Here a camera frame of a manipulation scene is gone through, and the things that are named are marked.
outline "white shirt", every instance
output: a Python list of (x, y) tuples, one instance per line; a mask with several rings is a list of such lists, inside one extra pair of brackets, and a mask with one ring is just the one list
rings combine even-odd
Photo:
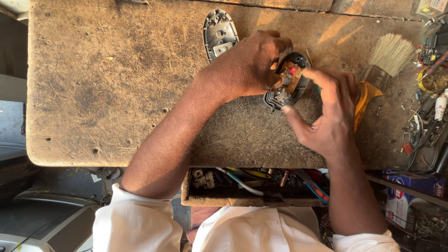
[[(112, 188), (111, 204), (96, 212), (95, 252), (179, 252), (182, 228), (172, 218), (171, 199), (134, 195), (118, 184)], [(330, 252), (316, 224), (311, 208), (223, 207), (199, 227), (193, 252)], [(390, 231), (334, 235), (333, 245), (336, 252), (399, 252)]]

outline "screwdriver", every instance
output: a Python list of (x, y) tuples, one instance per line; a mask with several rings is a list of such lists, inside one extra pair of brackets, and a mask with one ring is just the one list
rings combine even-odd
[(434, 72), (440, 65), (442, 65), (446, 60), (448, 59), (448, 51), (444, 53), (432, 66), (426, 70), (425, 74), (422, 76), (422, 78), (417, 81), (415, 85), (417, 85), (420, 81), (422, 81), (424, 78), (426, 78), (428, 75), (430, 75), (432, 72)]

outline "hand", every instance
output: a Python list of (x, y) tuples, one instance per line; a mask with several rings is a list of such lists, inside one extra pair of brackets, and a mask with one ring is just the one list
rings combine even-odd
[(274, 74), (279, 57), (292, 51), (289, 38), (281, 38), (276, 30), (259, 30), (199, 71), (192, 85), (205, 88), (224, 103), (264, 94), (281, 80)]
[(353, 128), (358, 85), (353, 74), (306, 68), (303, 76), (322, 88), (322, 116), (309, 126), (296, 109), (283, 107), (297, 140), (327, 161), (358, 152)]

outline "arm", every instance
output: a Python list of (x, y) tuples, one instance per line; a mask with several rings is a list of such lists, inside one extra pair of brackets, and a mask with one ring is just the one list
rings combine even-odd
[(322, 88), (322, 116), (311, 126), (291, 106), (283, 108), (298, 141), (321, 154), (330, 175), (330, 221), (336, 234), (383, 234), (384, 216), (378, 207), (354, 142), (353, 74), (305, 69), (303, 76)]
[(272, 70), (292, 48), (278, 31), (257, 31), (202, 69), (137, 150), (122, 188), (144, 197), (173, 197), (187, 172), (191, 143), (207, 120), (225, 102), (263, 94), (280, 81)]

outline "worn wooden table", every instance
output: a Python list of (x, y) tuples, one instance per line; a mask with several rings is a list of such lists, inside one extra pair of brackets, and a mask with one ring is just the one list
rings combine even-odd
[[(244, 7), (188, 0), (152, 0), (147, 5), (110, 0), (30, 1), (27, 150), (46, 166), (127, 166), (208, 65), (202, 41), (207, 13), (228, 11), (240, 39), (276, 29), (309, 49), (315, 66), (361, 77), (376, 40), (402, 34), (421, 43), (423, 23), (372, 17)], [(106, 62), (107, 57), (114, 57)], [(400, 75), (373, 101), (357, 132), (363, 160), (378, 169), (405, 163), (399, 155), (402, 122), (409, 117), (396, 100), (411, 97), (412, 79)], [(376, 116), (378, 105), (386, 109)], [(312, 122), (321, 113), (317, 90), (296, 104)], [(390, 139), (398, 144), (391, 145)], [(323, 167), (322, 157), (301, 146), (282, 113), (261, 96), (222, 106), (193, 144), (191, 166)]]

